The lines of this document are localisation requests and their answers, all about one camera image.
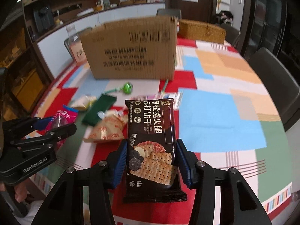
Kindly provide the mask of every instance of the black chair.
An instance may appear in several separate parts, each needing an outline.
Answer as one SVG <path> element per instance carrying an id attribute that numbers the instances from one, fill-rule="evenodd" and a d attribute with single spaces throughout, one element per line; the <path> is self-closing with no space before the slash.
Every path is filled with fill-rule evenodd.
<path id="1" fill-rule="evenodd" d="M 248 63 L 268 90 L 287 131 L 300 118 L 300 86 L 266 48 L 254 53 Z"/>
<path id="2" fill-rule="evenodd" d="M 156 15 L 168 15 L 168 16 L 175 16 L 178 17 L 178 19 L 181 19 L 181 10 L 180 9 L 173 9 L 173 8 L 159 8 L 157 9 Z"/>
<path id="3" fill-rule="evenodd" d="M 233 47 L 237 46 L 237 43 L 239 41 L 239 37 L 241 32 L 237 29 L 235 29 L 234 27 L 232 27 L 229 24 L 221 24 L 220 25 L 221 28 L 226 30 L 226 36 L 225 36 L 225 40 L 230 43 Z"/>

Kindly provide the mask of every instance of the lollipop stick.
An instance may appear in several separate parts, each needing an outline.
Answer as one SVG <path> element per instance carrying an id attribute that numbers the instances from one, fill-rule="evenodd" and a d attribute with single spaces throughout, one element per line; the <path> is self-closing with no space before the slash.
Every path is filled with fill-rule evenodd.
<path id="1" fill-rule="evenodd" d="M 119 88 L 115 88 L 109 91 L 104 92 L 103 94 L 107 94 L 107 93 L 112 93 L 112 92 L 117 92 L 119 90 Z"/>
<path id="2" fill-rule="evenodd" d="M 163 88 L 162 88 L 162 90 L 160 92 L 161 94 L 163 94 L 165 92 L 165 90 L 167 88 L 167 85 L 168 85 L 168 82 L 169 82 L 169 80 L 167 79 L 166 82 L 165 82 L 165 85 L 163 86 Z"/>

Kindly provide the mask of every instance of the metal screw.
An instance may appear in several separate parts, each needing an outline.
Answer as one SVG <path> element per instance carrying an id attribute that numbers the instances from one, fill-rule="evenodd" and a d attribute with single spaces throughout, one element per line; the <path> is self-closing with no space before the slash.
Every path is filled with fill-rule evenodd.
<path id="1" fill-rule="evenodd" d="M 204 167 L 206 165 L 206 163 L 204 161 L 198 161 L 197 165 L 200 167 Z"/>
<path id="2" fill-rule="evenodd" d="M 230 172 L 233 173 L 233 174 L 238 173 L 238 170 L 237 170 L 235 167 L 231 167 L 229 170 L 230 170 Z"/>
<path id="3" fill-rule="evenodd" d="M 74 168 L 73 168 L 73 167 L 68 167 L 68 168 L 66 169 L 66 172 L 67 172 L 67 173 L 72 173 L 72 172 L 74 172 Z"/>
<path id="4" fill-rule="evenodd" d="M 107 165 L 107 161 L 100 161 L 98 163 L 98 165 L 101 166 L 101 167 L 105 167 Z"/>

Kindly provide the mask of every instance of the glass jar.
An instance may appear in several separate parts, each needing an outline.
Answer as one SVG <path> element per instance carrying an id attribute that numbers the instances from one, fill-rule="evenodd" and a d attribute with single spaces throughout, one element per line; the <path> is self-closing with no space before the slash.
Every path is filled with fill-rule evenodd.
<path id="1" fill-rule="evenodd" d="M 72 52 L 73 58 L 76 61 L 77 65 L 82 65 L 87 62 L 86 54 L 84 53 L 84 50 L 82 48 L 81 40 L 77 34 L 77 31 L 75 29 L 75 25 L 69 25 L 67 26 L 67 32 L 69 36 L 68 45 Z"/>

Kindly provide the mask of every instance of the human hand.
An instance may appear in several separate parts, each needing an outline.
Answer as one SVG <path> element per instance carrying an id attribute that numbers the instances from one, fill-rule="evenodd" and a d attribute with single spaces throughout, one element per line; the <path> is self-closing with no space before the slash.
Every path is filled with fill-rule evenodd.
<path id="1" fill-rule="evenodd" d="M 16 185 L 14 187 L 15 189 L 15 199 L 17 202 L 22 202 L 26 199 L 27 197 L 27 189 L 26 189 L 26 185 L 25 182 L 19 183 L 18 185 Z M 0 191 L 5 191 L 5 185 L 4 183 L 0 183 Z"/>

